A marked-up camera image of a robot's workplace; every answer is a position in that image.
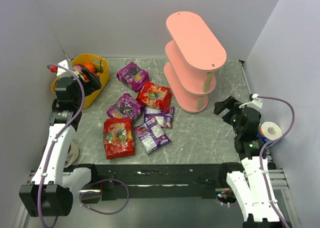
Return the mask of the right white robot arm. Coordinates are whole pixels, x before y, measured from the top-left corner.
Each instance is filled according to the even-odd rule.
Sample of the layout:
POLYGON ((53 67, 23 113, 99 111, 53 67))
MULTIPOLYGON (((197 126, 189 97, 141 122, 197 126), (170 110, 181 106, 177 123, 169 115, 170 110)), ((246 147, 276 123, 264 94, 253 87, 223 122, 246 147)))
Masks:
POLYGON ((216 102, 214 114, 228 112, 223 121, 232 126, 235 133, 234 147, 244 158, 240 161, 243 171, 227 171, 226 182, 235 195, 242 214, 243 227, 290 227, 278 206, 268 169, 266 149, 282 140, 293 127, 295 111, 293 106, 283 99, 277 98, 288 105, 291 111, 291 122, 287 131, 280 137, 266 143, 258 137, 261 123, 261 109, 265 96, 251 94, 250 101, 242 103, 235 97, 216 102))

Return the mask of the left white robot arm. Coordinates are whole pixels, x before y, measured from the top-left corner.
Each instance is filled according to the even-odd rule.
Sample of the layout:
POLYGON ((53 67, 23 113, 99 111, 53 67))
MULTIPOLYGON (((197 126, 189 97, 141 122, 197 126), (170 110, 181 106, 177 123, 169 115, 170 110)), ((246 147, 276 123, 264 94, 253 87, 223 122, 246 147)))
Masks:
POLYGON ((49 117, 49 135, 40 165, 30 184, 22 185, 19 196, 31 217, 69 215, 74 197, 98 177, 94 164, 78 165, 64 174, 69 147, 78 129, 85 97, 102 85, 88 69, 84 81, 70 71, 55 83, 56 98, 49 117))

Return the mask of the purple candy bag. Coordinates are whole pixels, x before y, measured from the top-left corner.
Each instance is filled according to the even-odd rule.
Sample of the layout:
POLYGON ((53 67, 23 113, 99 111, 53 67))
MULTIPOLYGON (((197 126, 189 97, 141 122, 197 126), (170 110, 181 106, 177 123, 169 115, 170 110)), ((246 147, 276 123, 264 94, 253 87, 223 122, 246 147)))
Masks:
POLYGON ((143 111, 143 105, 136 101, 129 93, 124 93, 106 113, 110 118, 130 118, 134 122, 141 116, 143 111))
POLYGON ((149 81, 149 73, 141 69, 135 62, 127 64, 117 72, 116 76, 134 92, 138 92, 149 81))

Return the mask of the red candy bag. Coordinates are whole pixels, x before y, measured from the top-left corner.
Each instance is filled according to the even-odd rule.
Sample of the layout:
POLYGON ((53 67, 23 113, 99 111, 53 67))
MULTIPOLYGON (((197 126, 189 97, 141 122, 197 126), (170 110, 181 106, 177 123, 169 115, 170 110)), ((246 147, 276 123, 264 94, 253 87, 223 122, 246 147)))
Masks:
POLYGON ((165 86, 155 85, 147 81, 139 91, 136 101, 154 109, 166 110, 171 102, 171 89, 165 86))
POLYGON ((108 160, 135 155, 132 120, 107 119, 103 125, 103 144, 108 160))

